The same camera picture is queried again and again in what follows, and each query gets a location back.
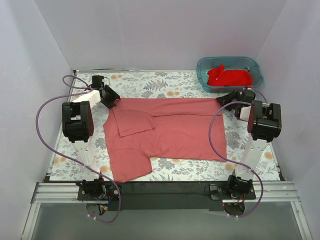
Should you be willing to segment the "pink t shirt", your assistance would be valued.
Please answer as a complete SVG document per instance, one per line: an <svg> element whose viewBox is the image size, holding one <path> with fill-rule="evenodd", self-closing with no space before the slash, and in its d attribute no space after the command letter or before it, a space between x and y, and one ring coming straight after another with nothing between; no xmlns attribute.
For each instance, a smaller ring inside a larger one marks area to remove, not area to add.
<svg viewBox="0 0 320 240"><path fill-rule="evenodd" d="M103 125L113 179L152 172L151 158L221 161L227 143L214 98L123 98Z"/></svg>

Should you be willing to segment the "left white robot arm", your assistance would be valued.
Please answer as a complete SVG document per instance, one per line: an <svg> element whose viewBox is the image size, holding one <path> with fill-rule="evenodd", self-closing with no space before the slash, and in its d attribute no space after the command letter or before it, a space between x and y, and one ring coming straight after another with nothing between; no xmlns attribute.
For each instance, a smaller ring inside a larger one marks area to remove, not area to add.
<svg viewBox="0 0 320 240"><path fill-rule="evenodd" d="M92 108L98 103L107 108L114 107L120 96L105 84L105 77L93 75L92 83L86 87L91 90L73 101L62 104L62 132L71 142L77 160L83 164L82 180L77 185L82 193L95 200L119 199L119 191L112 184L106 186L97 166L93 149L94 120Z"/></svg>

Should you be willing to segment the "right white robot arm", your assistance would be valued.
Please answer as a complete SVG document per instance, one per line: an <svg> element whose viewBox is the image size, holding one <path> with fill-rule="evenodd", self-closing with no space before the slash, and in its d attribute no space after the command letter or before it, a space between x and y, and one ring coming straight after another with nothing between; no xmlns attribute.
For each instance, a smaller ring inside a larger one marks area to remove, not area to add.
<svg viewBox="0 0 320 240"><path fill-rule="evenodd" d="M245 197L254 191L253 171L263 151L281 133L281 105L256 100L256 93L250 88L232 91L218 97L216 101L226 110L234 110L236 119L247 122L247 144L240 163L228 177L226 186L230 198Z"/></svg>

